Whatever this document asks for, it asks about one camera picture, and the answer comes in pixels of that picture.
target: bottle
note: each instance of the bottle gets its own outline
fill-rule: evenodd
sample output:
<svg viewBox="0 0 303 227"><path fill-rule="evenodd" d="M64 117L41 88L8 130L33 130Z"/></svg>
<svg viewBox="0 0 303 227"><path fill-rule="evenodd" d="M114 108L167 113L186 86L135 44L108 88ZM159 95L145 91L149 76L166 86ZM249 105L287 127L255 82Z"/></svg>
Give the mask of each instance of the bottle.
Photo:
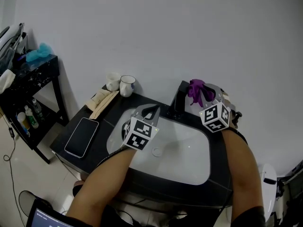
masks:
<svg viewBox="0 0 303 227"><path fill-rule="evenodd" d="M27 117L24 112L18 113L17 120L19 121L20 125L22 126L24 132L27 134L28 137L30 137L30 133L28 130L30 129L30 124L27 121Z"/></svg>
<svg viewBox="0 0 303 227"><path fill-rule="evenodd" d="M34 117L33 111L27 105L25 105L24 108L25 108L25 114L28 117L28 119L29 119L31 125L33 126L33 128L34 129L38 128L39 123L36 120L36 118Z"/></svg>
<svg viewBox="0 0 303 227"><path fill-rule="evenodd" d="M38 119L40 119L40 121L44 121L45 119L43 117L43 114L41 113L42 108L35 98L33 99L33 104L34 104L34 111L37 114Z"/></svg>

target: black faucet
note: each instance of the black faucet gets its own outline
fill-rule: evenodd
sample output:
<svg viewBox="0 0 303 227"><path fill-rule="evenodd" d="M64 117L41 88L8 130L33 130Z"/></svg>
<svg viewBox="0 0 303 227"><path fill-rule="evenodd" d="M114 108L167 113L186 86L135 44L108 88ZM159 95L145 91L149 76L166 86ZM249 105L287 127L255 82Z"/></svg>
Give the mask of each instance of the black faucet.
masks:
<svg viewBox="0 0 303 227"><path fill-rule="evenodd" d="M175 119L180 119L185 110L185 96L188 93L189 83L182 81L178 91L167 110L167 114Z"/></svg>

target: smartphone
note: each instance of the smartphone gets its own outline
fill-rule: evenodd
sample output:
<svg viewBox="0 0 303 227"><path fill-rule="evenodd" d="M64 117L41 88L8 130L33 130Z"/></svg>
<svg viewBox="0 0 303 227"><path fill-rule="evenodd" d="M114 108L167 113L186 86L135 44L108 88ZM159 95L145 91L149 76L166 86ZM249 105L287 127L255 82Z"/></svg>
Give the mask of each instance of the smartphone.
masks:
<svg viewBox="0 0 303 227"><path fill-rule="evenodd" d="M82 118L74 132L71 134L64 150L75 157L82 158L89 147L89 143L91 142L98 125L99 123L97 121Z"/></svg>

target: sink drain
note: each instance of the sink drain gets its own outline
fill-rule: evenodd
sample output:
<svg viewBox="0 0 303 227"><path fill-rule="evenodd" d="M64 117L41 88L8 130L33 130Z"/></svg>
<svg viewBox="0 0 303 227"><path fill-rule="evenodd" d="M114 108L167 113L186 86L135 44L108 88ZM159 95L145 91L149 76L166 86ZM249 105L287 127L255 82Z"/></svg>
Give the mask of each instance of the sink drain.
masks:
<svg viewBox="0 0 303 227"><path fill-rule="evenodd" d="M155 157L160 157L162 156L162 150L159 149L159 148L154 148L151 150L152 154L155 156Z"/></svg>

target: black side table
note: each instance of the black side table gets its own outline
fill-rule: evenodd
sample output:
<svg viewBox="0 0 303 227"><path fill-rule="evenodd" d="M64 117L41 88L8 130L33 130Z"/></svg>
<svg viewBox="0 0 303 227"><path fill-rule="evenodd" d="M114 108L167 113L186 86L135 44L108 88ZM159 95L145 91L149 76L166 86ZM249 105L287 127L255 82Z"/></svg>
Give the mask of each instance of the black side table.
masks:
<svg viewBox="0 0 303 227"><path fill-rule="evenodd" d="M63 126L67 125L69 122L59 86L58 76L60 75L60 72L58 57L55 55L49 55L45 58L40 58L29 63L23 63L18 67L18 69L14 68L13 72L16 74L15 80L10 88L6 89L4 93L0 95L0 106L7 119L24 142L47 164L50 164L50 160L43 155L43 153L37 148L37 145L56 122ZM29 129L30 137L28 137L17 120L17 112L24 112L24 106L28 105L35 114L32 96L49 82L53 82L53 89L59 106L59 111L54 112L39 102L42 107L42 114L45 121L38 121L39 127L37 129L34 129L31 126Z"/></svg>

